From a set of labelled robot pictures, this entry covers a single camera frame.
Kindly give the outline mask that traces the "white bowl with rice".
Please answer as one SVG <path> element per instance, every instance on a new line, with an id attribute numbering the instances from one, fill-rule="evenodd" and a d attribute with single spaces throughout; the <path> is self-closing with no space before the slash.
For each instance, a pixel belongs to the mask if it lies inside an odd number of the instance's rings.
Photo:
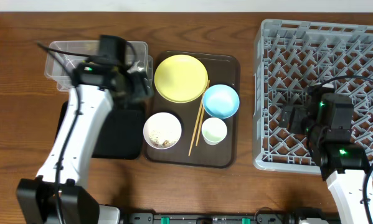
<path id="1" fill-rule="evenodd" d="M 173 114 L 167 112 L 151 115 L 143 127 L 144 140 L 149 146 L 159 150 L 175 146 L 181 134 L 181 122 Z"/>

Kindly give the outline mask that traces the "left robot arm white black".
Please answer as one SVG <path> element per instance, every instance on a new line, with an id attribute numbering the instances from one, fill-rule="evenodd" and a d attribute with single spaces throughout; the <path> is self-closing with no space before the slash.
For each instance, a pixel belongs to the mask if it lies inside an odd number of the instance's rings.
<path id="1" fill-rule="evenodd" d="M 153 94 L 146 70 L 81 63 L 54 146 L 16 196 L 27 223 L 119 223 L 121 211 L 88 192 L 90 161 L 136 159 L 143 145 L 143 101 Z"/>

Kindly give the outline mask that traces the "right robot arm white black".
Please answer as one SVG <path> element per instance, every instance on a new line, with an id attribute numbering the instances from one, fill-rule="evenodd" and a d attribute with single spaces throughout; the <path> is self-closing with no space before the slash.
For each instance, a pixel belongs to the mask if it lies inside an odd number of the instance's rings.
<path id="1" fill-rule="evenodd" d="M 315 93 L 306 106 L 284 104 L 279 126 L 306 136 L 341 223 L 373 223 L 372 171 L 363 147 L 351 142 L 353 112 L 348 96 Z"/>

